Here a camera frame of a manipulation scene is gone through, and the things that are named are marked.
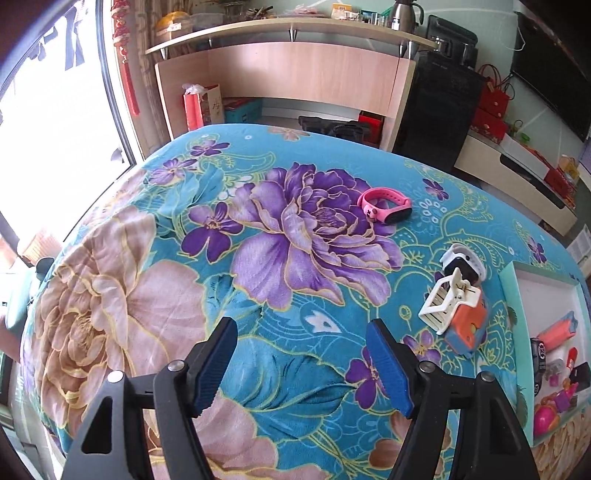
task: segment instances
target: red gift bag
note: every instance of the red gift bag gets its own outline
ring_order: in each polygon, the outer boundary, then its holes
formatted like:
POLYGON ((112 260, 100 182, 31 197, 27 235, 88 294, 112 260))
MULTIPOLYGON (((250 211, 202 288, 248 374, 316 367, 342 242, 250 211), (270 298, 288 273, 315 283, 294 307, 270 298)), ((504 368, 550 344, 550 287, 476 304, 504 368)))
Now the red gift bag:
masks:
POLYGON ((204 125, 224 123, 222 93, 219 85, 204 87, 204 89, 204 93, 185 93, 183 95, 189 131, 204 125))

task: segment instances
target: floral bedspread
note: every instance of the floral bedspread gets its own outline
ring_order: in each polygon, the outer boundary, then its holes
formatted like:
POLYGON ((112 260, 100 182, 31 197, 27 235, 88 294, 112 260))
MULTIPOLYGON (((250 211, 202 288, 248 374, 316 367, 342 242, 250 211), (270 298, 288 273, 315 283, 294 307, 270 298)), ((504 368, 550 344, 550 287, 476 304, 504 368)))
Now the floral bedspread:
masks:
MULTIPOLYGON (((519 415, 498 278, 512 260, 584 282, 537 225, 438 170, 321 135, 212 125, 160 149, 81 221, 28 321, 25 384, 67 452, 110 371, 155 373, 230 316, 238 346, 195 421, 215 476, 387 478, 409 422, 389 406, 365 348, 367 322, 381 317, 446 372, 493 371, 519 415), (412 198, 410 219, 369 223, 356 201, 370 186, 412 198), (477 252, 488 273, 490 318, 471 359, 417 316, 453 242, 477 252)), ((449 474, 458 421, 450 412, 438 478, 449 474)), ((543 478, 571 470, 589 423, 582 412, 536 448, 543 478)), ((145 430, 155 476, 165 479, 153 415, 145 430)))

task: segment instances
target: screw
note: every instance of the screw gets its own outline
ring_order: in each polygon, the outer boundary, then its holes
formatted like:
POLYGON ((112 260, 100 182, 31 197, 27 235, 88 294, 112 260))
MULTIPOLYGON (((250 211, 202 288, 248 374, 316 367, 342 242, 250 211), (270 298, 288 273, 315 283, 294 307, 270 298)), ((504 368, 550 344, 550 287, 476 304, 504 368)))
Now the screw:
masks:
POLYGON ((182 360, 173 360, 168 364, 168 369, 171 372, 179 372, 184 368, 184 362, 182 360))
POLYGON ((109 375, 107 375, 107 380, 110 383, 117 383, 123 380, 123 372, 121 370, 113 370, 109 375))
POLYGON ((495 374, 493 372, 489 372, 488 370, 483 371, 480 373, 480 376, 485 382, 494 382, 495 381, 495 374))
POLYGON ((429 361, 423 361, 419 363, 418 367, 421 369, 421 372, 425 372, 426 374, 430 374, 435 371, 435 364, 429 361))

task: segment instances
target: plastic bag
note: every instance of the plastic bag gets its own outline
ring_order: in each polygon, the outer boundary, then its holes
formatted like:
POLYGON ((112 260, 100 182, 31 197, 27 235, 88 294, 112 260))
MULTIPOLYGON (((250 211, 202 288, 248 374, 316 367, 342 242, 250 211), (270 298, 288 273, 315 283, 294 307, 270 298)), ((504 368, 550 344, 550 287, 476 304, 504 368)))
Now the plastic bag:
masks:
POLYGON ((318 15, 318 9, 300 4, 293 10, 285 10, 284 15, 318 15))
POLYGON ((185 95, 202 95, 207 90, 198 83, 183 83, 185 95))

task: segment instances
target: purple flower print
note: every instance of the purple flower print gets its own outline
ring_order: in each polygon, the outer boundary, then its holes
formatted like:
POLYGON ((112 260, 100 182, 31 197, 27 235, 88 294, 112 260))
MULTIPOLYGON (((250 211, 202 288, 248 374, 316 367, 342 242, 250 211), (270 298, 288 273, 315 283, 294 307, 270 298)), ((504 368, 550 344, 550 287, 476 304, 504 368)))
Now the purple flower print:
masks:
POLYGON ((187 234, 181 249, 193 257, 207 244, 207 260, 210 263, 230 250, 232 241, 228 235, 236 235, 243 229, 240 223, 228 218, 228 206, 224 202, 216 205, 215 212, 208 205, 197 205, 189 210, 189 219, 201 226, 187 234))
POLYGON ((423 179, 423 183, 426 185, 425 190, 429 195, 433 195, 437 197, 437 200, 442 202, 443 200, 447 200, 449 198, 448 192, 443 190, 443 187, 439 182, 431 181, 428 179, 423 179))
POLYGON ((530 249, 530 252, 534 256, 536 261, 538 263, 546 263, 546 261, 548 259, 544 255, 544 247, 542 247, 542 244, 536 243, 536 241, 534 240, 534 238, 532 236, 530 236, 527 239, 526 243, 527 243, 527 248, 530 249))
POLYGON ((195 145, 191 148, 191 155, 194 157, 200 157, 201 155, 210 157, 222 153, 222 149, 229 146, 228 142, 216 143, 215 140, 205 140, 201 145, 195 145))
POLYGON ((418 361, 429 360, 436 365, 441 362, 441 353, 436 348, 431 348, 435 343, 433 334, 430 330, 423 330, 417 341, 410 335, 405 335, 402 338, 402 342, 408 345, 414 354, 417 356, 418 361))
POLYGON ((236 250, 235 285, 278 310, 289 307, 294 290, 344 305, 339 285, 385 304, 391 294, 385 273, 399 270, 403 257, 387 238, 396 227, 368 222, 357 207, 368 188, 344 170, 297 163, 238 188, 230 217, 262 232, 236 250))
POLYGON ((182 180, 185 176, 185 169, 193 165, 196 161, 196 158, 189 158, 182 161, 178 158, 171 158, 165 161, 161 167, 152 171, 150 174, 150 183, 168 185, 169 183, 182 180))
POLYGON ((384 397, 387 397, 382 381, 379 379, 378 371, 373 365, 367 347, 361 350, 360 358, 354 358, 349 364, 349 369, 345 373, 345 381, 348 383, 360 383, 355 391, 355 401, 359 406, 367 410, 375 402, 378 389, 384 397))

